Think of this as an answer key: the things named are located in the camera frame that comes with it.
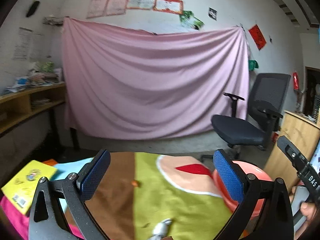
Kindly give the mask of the person's right hand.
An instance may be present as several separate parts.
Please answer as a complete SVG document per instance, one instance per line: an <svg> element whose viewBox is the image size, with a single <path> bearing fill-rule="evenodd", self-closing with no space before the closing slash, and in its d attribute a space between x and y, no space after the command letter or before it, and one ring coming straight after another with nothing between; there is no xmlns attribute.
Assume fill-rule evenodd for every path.
<svg viewBox="0 0 320 240"><path fill-rule="evenodd" d="M294 186L289 198L294 223L294 239L299 239L313 220L317 207L310 199L308 189L302 185Z"/></svg>

